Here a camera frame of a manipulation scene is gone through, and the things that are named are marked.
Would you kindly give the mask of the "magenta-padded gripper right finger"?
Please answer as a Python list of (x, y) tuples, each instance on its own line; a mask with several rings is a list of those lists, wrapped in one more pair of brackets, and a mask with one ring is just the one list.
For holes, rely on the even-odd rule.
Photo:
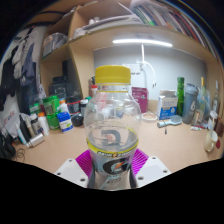
[(140, 149), (135, 151), (130, 169), (132, 189), (141, 188), (170, 174), (157, 156), (148, 156)]

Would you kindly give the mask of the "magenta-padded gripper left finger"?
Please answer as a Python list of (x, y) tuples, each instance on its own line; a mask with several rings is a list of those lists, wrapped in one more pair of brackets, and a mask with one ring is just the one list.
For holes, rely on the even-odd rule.
[(67, 159), (55, 172), (55, 175), (78, 186), (94, 188), (95, 174), (90, 151), (86, 150), (76, 159)]

